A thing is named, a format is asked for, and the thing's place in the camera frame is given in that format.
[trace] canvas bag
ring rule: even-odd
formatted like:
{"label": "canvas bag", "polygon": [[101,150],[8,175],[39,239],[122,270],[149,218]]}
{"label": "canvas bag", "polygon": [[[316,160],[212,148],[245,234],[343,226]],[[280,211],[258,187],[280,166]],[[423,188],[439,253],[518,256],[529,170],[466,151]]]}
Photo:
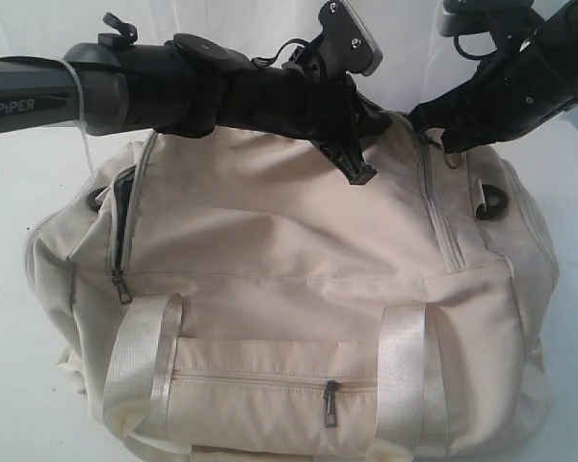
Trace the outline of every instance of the canvas bag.
{"label": "canvas bag", "polygon": [[[307,141],[153,134],[32,232],[60,368],[142,459],[411,460],[539,426],[543,217],[492,148],[451,164],[390,116],[365,187]],[[478,220],[485,185],[509,205]]]}

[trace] white strap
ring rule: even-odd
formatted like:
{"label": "white strap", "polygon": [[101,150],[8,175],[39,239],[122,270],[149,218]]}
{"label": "white strap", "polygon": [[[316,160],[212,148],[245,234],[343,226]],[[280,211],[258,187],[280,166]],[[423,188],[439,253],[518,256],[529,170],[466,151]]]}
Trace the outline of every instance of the white strap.
{"label": "white strap", "polygon": [[182,313],[180,295],[138,296],[114,344],[103,394],[103,419],[143,460],[189,460],[188,448],[167,442],[169,387]]}
{"label": "white strap", "polygon": [[379,343],[377,436],[369,460],[409,462],[418,454],[445,454],[442,380],[436,329],[427,316],[427,305],[385,309]]}

